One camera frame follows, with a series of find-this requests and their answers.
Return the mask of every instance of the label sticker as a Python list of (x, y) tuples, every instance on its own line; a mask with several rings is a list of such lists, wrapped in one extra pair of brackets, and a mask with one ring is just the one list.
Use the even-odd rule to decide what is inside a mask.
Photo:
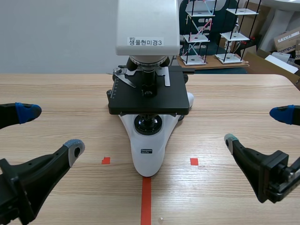
[(141, 149), (142, 154), (152, 154), (152, 149)]
[(300, 34), (299, 31), (297, 31), (297, 32), (295, 32), (295, 33), (293, 33), (293, 34), (290, 34), (290, 35), (288, 35), (288, 36), (285, 36), (285, 37), (279, 39), (279, 40), (278, 40), (278, 43), (280, 43), (280, 42), (282, 42), (282, 41), (285, 41), (285, 40), (287, 40), (287, 39), (289, 39), (289, 38), (292, 38), (292, 37), (294, 37), (294, 36), (296, 36), (296, 35), (299, 35), (299, 34)]
[(128, 46), (164, 46), (163, 37), (128, 37)]

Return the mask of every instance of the gray gripper fingertip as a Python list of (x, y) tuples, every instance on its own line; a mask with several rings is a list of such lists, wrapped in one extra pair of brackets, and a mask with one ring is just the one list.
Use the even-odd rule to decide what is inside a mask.
[(238, 138), (232, 134), (226, 134), (224, 137), (225, 143), (227, 148), (229, 149), (230, 153), (233, 155), (233, 141), (238, 141)]
[(69, 165), (70, 165), (70, 167), (72, 167), (74, 162), (84, 152), (85, 145), (79, 139), (69, 140), (66, 143), (64, 143), (63, 145), (67, 146), (69, 148), (68, 149), (68, 159), (69, 159)]
[(224, 141), (226, 142), (226, 140), (235, 141), (235, 140), (238, 140), (238, 138), (236, 136), (234, 136), (233, 134), (226, 134), (224, 137)]

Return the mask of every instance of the shelf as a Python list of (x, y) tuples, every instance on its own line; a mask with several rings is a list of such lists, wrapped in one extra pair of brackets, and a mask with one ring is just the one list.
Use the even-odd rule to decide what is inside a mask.
[(192, 15), (192, 11), (187, 11), (187, 14), (190, 17), (212, 17), (215, 16), (211, 14), (209, 11), (194, 11)]
[(184, 63), (184, 65), (186, 66), (197, 66), (197, 65), (205, 65), (206, 62), (204, 62), (203, 59), (200, 59), (200, 57), (198, 55), (189, 55), (188, 58), (187, 56), (181, 56), (182, 61)]
[(236, 13), (235, 13), (235, 10), (236, 10), (235, 8), (227, 8), (226, 10), (235, 15), (256, 15), (256, 14), (258, 14), (257, 12), (252, 11), (248, 8), (238, 8)]
[(203, 35), (203, 34), (192, 34), (191, 35), (191, 38), (190, 38), (190, 41), (188, 41), (188, 38), (189, 38), (189, 35), (186, 34), (186, 35), (183, 35), (184, 39), (188, 42), (188, 43), (200, 43), (200, 42), (210, 42), (208, 40), (208, 38)]
[(224, 61), (225, 54), (218, 54), (215, 55), (216, 58), (222, 63), (222, 64), (230, 64), (230, 63), (242, 63), (243, 60), (241, 61), (240, 58), (238, 58), (235, 54), (233, 53), (228, 53), (226, 54), (226, 58)]
[(221, 34), (227, 41), (248, 41), (249, 38), (245, 37), (241, 33), (233, 33), (230, 39), (231, 32)]

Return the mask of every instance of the microscope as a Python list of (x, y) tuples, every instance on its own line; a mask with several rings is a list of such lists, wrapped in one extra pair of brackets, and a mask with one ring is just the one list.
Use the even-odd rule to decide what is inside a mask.
[(177, 0), (119, 0), (116, 53), (129, 58), (113, 70), (108, 108), (122, 120), (134, 166), (145, 177), (159, 171), (172, 131), (193, 105), (184, 76), (192, 70), (168, 67), (168, 56), (179, 51)]

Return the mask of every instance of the white wall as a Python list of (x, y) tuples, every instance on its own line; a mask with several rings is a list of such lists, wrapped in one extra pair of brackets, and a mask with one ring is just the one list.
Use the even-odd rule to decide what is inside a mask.
[(0, 73), (106, 73), (117, 0), (0, 0)]

